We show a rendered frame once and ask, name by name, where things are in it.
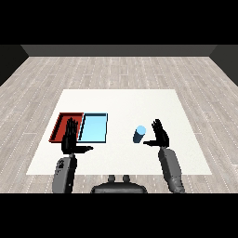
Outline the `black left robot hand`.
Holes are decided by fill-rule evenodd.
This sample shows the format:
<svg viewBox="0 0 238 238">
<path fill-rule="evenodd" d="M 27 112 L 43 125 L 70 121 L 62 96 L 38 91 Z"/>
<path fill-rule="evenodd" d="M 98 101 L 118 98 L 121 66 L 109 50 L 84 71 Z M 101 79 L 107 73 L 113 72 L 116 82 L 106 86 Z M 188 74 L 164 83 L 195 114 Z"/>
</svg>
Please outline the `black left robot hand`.
<svg viewBox="0 0 238 238">
<path fill-rule="evenodd" d="M 72 153 L 86 153 L 93 150 L 91 146 L 77 146 L 76 134 L 77 134 L 78 122 L 72 118 L 67 120 L 65 134 L 63 135 L 61 142 L 61 150 L 64 154 Z"/>
</svg>

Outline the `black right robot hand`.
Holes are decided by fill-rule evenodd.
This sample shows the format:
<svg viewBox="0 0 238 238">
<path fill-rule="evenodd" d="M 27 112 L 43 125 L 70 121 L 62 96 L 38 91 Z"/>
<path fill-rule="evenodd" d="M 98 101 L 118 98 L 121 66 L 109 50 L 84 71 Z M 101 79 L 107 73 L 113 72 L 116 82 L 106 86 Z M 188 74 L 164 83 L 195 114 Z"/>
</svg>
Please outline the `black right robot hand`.
<svg viewBox="0 0 238 238">
<path fill-rule="evenodd" d="M 152 129 L 155 135 L 155 140 L 144 141 L 144 144 L 149 145 L 151 147 L 158 146 L 167 148 L 169 146 L 169 137 L 165 132 L 162 123 L 159 119 L 155 119 L 152 122 Z"/>
</svg>

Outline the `small blue can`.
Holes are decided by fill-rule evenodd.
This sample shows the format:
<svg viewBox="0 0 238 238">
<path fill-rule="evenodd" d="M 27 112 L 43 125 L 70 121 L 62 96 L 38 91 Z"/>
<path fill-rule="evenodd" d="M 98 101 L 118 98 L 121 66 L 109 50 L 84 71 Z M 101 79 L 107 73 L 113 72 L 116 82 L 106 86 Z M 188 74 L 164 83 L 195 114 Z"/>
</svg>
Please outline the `small blue can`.
<svg viewBox="0 0 238 238">
<path fill-rule="evenodd" d="M 145 134 L 146 128 L 144 126 L 138 126 L 133 136 L 133 142 L 140 143 Z"/>
</svg>

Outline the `light blue shallow open box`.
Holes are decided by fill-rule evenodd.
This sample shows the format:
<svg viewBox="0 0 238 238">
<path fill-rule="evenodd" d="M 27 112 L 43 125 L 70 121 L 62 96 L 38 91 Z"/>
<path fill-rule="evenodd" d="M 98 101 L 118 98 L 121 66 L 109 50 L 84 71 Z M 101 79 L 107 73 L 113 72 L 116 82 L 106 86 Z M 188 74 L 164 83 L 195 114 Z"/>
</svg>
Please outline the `light blue shallow open box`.
<svg viewBox="0 0 238 238">
<path fill-rule="evenodd" d="M 105 143 L 107 136 L 108 114 L 87 112 L 80 125 L 78 143 Z"/>
</svg>

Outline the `dark grey robot body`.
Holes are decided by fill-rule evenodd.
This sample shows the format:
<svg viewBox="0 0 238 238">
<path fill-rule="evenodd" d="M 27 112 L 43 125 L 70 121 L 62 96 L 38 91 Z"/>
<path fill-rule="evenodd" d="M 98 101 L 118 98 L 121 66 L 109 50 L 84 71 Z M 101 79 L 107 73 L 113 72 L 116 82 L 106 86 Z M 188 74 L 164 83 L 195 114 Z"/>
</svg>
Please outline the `dark grey robot body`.
<svg viewBox="0 0 238 238">
<path fill-rule="evenodd" d="M 108 181 L 94 186 L 91 193 L 147 193 L 144 186 L 132 183 L 129 175 L 123 175 L 122 182 L 115 181 L 115 175 L 109 175 Z"/>
</svg>

